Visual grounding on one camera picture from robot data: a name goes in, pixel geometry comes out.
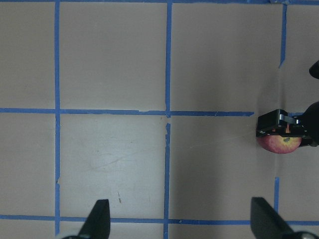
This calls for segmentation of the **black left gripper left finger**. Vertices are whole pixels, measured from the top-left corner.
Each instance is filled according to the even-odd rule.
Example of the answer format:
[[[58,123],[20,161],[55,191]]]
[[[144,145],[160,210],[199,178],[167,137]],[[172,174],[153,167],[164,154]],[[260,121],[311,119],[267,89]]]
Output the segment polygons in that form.
[[[97,200],[84,225],[79,231],[78,239],[108,239],[110,236],[109,200]]]

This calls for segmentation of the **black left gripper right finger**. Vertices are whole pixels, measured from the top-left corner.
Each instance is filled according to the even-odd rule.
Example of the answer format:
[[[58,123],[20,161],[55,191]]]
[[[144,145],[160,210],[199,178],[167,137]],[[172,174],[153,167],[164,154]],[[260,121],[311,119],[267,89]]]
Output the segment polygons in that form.
[[[299,234],[262,197],[252,197],[250,228],[256,239],[298,239]]]

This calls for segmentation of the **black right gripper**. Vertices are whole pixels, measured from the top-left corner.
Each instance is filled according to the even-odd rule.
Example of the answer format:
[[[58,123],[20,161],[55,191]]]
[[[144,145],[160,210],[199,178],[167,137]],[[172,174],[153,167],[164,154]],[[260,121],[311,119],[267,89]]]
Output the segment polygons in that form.
[[[319,61],[310,68],[309,74],[319,79]],[[273,110],[258,117],[256,137],[274,136],[302,137],[303,126],[314,143],[319,144],[319,103],[311,104],[302,114],[302,120],[291,117],[282,109]]]

